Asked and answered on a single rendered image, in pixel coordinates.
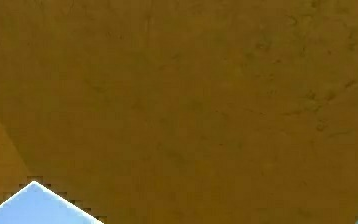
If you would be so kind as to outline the pale blue box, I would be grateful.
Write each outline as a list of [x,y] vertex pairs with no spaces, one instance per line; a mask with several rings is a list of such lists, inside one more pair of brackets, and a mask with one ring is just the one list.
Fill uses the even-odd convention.
[[0,224],[105,224],[37,181],[0,203]]

